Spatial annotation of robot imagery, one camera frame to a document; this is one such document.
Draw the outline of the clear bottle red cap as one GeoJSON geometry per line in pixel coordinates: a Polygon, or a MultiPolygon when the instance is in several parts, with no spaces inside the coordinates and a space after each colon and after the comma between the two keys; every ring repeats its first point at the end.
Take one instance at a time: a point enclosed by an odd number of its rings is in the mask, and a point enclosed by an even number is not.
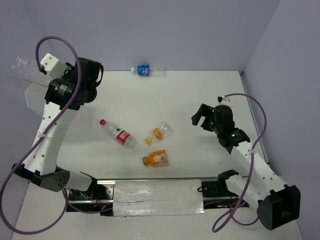
{"type": "Polygon", "coordinates": [[[99,124],[104,132],[128,149],[133,149],[137,145],[136,139],[126,130],[115,123],[101,119],[99,124]]]}

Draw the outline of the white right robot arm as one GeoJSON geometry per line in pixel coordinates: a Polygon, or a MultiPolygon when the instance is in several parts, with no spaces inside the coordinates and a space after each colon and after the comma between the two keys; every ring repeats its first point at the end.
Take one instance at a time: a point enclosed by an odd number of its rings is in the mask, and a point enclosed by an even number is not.
{"type": "Polygon", "coordinates": [[[274,230],[300,216],[301,192],[287,185],[253,148],[248,135],[235,126],[232,109],[227,105],[212,107],[201,104],[192,116],[196,126],[214,132],[219,144],[248,171],[243,178],[236,170],[227,170],[216,181],[205,181],[198,188],[207,197],[237,195],[256,210],[258,220],[267,230],[274,230]]]}

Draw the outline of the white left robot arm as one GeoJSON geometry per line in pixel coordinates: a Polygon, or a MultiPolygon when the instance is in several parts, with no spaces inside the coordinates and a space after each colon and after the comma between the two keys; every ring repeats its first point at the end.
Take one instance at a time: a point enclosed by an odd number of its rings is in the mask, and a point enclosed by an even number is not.
{"type": "Polygon", "coordinates": [[[101,63],[79,58],[79,63],[64,63],[51,54],[40,62],[41,69],[52,79],[45,94],[40,127],[35,137],[39,145],[15,170],[15,174],[53,192],[64,188],[78,190],[86,199],[98,194],[97,180],[57,166],[60,148],[81,106],[92,102],[103,77],[101,63]]]}

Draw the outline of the clear bottle yellow cap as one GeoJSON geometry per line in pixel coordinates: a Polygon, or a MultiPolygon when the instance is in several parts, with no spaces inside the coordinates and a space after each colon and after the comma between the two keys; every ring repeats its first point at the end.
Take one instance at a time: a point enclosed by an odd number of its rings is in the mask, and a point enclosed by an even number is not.
{"type": "Polygon", "coordinates": [[[157,127],[153,128],[148,136],[144,139],[147,145],[160,142],[172,134],[172,129],[166,121],[161,122],[157,127]]]}

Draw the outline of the clear bottle white label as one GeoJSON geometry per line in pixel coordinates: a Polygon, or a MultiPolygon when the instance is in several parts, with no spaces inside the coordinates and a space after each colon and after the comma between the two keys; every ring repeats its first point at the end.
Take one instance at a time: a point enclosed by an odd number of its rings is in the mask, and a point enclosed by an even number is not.
{"type": "Polygon", "coordinates": [[[39,71],[37,62],[32,59],[17,57],[11,70],[17,77],[34,85],[48,87],[51,81],[49,76],[39,71]]]}

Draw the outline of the orange juice bottle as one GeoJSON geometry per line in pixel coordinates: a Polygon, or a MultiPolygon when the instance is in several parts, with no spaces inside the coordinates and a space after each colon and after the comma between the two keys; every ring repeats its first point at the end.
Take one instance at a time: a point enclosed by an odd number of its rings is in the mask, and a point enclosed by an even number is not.
{"type": "Polygon", "coordinates": [[[147,167],[164,167],[169,165],[165,150],[159,150],[150,153],[148,156],[142,158],[142,163],[147,167]]]}

